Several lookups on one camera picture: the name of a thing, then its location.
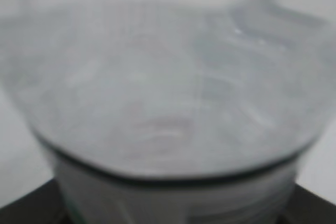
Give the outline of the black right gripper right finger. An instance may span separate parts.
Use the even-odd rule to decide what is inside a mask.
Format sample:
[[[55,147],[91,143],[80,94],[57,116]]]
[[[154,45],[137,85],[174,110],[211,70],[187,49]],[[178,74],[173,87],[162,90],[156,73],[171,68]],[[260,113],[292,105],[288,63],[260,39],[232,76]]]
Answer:
[[[278,224],[336,224],[335,205],[296,185]]]

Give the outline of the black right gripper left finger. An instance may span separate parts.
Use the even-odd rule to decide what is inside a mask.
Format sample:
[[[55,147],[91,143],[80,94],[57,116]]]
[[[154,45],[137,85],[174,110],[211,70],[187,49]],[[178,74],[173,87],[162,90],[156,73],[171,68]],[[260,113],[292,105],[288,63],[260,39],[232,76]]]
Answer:
[[[26,196],[1,208],[1,223],[68,223],[57,182],[52,179]]]

